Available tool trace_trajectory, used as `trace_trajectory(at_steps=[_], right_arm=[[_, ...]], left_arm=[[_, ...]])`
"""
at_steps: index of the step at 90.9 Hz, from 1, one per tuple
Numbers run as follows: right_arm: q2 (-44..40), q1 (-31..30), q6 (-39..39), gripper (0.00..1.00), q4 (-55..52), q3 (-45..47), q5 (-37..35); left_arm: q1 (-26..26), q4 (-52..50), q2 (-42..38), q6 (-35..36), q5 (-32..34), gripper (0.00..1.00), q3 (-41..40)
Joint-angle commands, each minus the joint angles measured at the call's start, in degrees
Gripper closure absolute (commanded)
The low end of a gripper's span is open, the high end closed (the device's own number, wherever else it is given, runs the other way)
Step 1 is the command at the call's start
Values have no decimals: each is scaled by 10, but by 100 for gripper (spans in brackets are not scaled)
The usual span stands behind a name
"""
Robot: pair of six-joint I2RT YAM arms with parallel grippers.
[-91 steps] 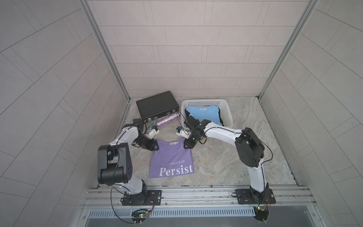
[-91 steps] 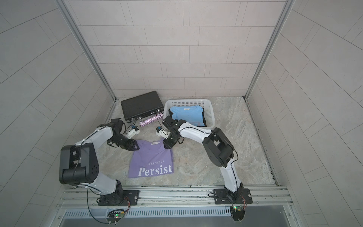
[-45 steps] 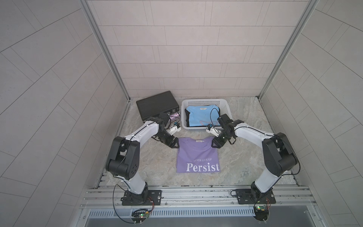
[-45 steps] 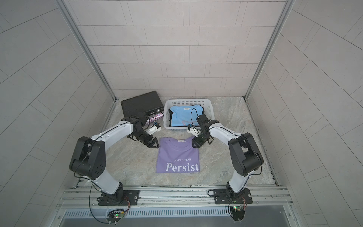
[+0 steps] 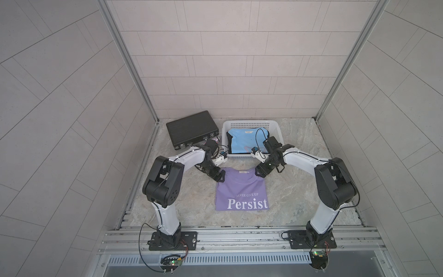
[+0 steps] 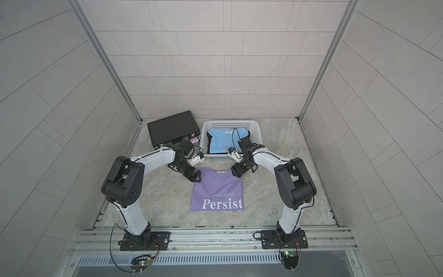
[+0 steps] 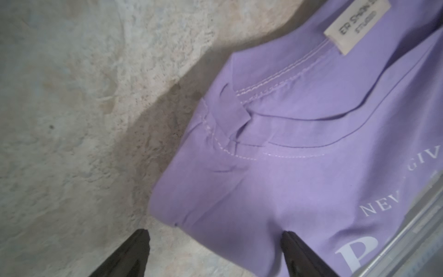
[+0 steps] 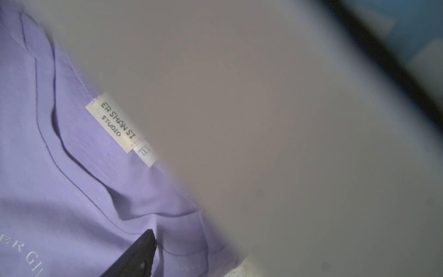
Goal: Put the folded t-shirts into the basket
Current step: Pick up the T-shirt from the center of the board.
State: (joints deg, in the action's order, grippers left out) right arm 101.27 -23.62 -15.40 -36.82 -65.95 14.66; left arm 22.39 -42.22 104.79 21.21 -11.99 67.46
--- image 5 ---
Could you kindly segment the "white plastic laundry basket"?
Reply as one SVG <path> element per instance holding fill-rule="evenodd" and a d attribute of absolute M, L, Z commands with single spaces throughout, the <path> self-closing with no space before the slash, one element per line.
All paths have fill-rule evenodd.
<path fill-rule="evenodd" d="M 252 158 L 253 147 L 258 147 L 267 154 L 263 142 L 271 136 L 284 144 L 279 124 L 272 120 L 225 121 L 221 135 L 222 144 L 229 148 L 230 158 Z"/>

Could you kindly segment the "purple Persist t-shirt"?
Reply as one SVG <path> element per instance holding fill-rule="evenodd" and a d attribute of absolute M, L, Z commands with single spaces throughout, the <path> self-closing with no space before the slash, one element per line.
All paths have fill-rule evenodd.
<path fill-rule="evenodd" d="M 269 209 L 265 179 L 255 169 L 225 168 L 224 182 L 218 182 L 215 194 L 217 211 L 261 211 Z"/>

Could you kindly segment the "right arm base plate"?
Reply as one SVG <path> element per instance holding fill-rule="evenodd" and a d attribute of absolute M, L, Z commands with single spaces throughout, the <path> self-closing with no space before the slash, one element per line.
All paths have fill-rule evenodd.
<path fill-rule="evenodd" d="M 318 234 L 315 230 L 289 230 L 281 234 L 290 243 L 291 249 L 335 249 L 337 244 L 332 230 Z"/>

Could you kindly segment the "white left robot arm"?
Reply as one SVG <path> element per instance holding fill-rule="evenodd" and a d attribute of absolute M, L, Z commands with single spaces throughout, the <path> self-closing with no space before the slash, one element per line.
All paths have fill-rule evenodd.
<path fill-rule="evenodd" d="M 181 223 L 177 217 L 177 200 L 183 174 L 194 167 L 216 182 L 224 182 L 225 171 L 213 160 L 218 153 L 219 144 L 207 140 L 195 144 L 181 154 L 167 158 L 159 156 L 154 160 L 143 185 L 142 192 L 152 203 L 159 220 L 158 236 L 174 246 L 180 243 Z"/>

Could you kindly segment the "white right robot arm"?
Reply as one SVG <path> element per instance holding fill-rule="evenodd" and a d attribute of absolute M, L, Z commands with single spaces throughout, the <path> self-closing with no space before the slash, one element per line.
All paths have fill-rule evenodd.
<path fill-rule="evenodd" d="M 268 156 L 257 165 L 257 176 L 265 178 L 274 169 L 281 173 L 280 166 L 285 168 L 290 165 L 315 178 L 320 203 L 314 217 L 306 225 L 305 240 L 314 245 L 327 238 L 339 212 L 359 194 L 345 163 L 340 158 L 315 157 L 293 145 L 283 145 L 274 137 L 264 140 L 263 145 Z"/>

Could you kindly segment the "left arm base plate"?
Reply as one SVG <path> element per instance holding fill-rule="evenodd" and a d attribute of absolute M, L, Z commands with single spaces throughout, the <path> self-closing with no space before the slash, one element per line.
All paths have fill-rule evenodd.
<path fill-rule="evenodd" d="M 197 232 L 178 230 L 174 235 L 166 235 L 160 231 L 152 234 L 149 241 L 150 251 L 196 250 Z"/>

